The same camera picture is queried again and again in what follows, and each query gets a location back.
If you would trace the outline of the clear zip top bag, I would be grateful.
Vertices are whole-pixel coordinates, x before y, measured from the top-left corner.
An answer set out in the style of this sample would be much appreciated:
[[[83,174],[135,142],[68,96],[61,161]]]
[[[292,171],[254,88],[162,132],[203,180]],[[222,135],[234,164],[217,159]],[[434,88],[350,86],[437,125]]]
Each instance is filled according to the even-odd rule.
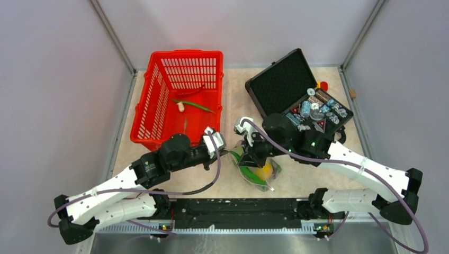
[[[238,141],[229,151],[230,160],[233,166],[248,184],[256,187],[262,192],[274,192],[275,189],[272,186],[272,181],[274,181],[282,172],[281,166],[272,158],[267,159],[263,168],[240,166],[239,163],[242,161],[244,152],[241,143],[242,141]]]

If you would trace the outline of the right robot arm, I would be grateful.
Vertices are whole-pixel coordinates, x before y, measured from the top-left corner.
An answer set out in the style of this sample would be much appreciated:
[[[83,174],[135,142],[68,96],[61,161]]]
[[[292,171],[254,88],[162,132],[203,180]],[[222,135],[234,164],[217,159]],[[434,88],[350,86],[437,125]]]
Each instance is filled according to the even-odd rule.
[[[272,114],[258,127],[249,117],[237,120],[234,131],[243,136],[242,166],[261,167],[267,158],[288,155],[344,175],[363,189],[319,188],[309,197],[311,213],[325,218],[329,213],[367,212],[400,225],[416,221],[423,173],[415,168],[397,170],[375,162],[315,130],[301,131],[290,119]]]

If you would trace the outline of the yellow toy fruit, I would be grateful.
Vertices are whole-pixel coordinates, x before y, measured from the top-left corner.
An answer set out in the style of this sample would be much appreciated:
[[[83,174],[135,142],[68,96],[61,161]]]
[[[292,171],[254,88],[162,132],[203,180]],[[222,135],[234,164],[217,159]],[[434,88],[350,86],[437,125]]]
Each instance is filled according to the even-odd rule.
[[[274,169],[271,162],[267,160],[262,168],[254,168],[253,174],[263,181],[270,179],[274,174]]]

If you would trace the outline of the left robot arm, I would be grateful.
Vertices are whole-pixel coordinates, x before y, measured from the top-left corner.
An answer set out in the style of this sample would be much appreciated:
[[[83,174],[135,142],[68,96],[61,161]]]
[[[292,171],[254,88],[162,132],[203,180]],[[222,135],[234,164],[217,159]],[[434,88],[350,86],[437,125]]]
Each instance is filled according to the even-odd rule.
[[[220,132],[206,128],[200,143],[191,145],[188,136],[175,134],[160,148],[145,153],[109,180],[78,195],[59,195],[54,199],[60,221],[55,226],[65,244],[77,244],[99,230],[139,217],[163,219],[169,214],[170,192],[153,190],[170,180],[173,172],[202,164],[205,169],[221,161],[226,142]]]

